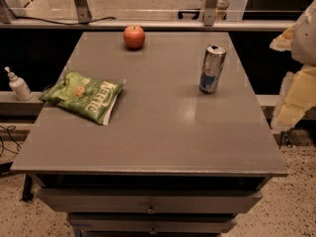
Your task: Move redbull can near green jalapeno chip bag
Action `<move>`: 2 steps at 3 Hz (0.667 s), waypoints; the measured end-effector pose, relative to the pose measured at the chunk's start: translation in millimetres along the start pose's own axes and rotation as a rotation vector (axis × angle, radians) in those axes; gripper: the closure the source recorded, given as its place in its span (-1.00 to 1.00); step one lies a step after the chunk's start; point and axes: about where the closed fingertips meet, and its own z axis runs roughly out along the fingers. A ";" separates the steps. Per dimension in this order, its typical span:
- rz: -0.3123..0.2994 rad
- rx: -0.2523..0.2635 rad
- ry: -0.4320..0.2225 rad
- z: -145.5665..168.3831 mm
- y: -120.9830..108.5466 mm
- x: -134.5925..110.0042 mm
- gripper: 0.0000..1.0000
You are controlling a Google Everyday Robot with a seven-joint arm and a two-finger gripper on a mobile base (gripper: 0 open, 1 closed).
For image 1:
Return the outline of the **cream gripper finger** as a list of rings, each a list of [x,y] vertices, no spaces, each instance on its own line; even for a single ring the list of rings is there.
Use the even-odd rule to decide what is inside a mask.
[[[294,128],[307,111],[316,106],[316,67],[303,65],[296,72],[287,72],[279,90],[271,127],[275,132]]]
[[[287,28],[281,35],[273,39],[270,48],[276,51],[291,51],[294,26]]]

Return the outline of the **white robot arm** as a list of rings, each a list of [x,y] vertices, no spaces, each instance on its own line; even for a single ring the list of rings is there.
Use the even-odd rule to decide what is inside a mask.
[[[307,111],[316,106],[316,1],[296,23],[273,39],[270,48],[290,51],[302,64],[298,72],[287,72],[282,79],[271,128],[285,132],[296,126]]]

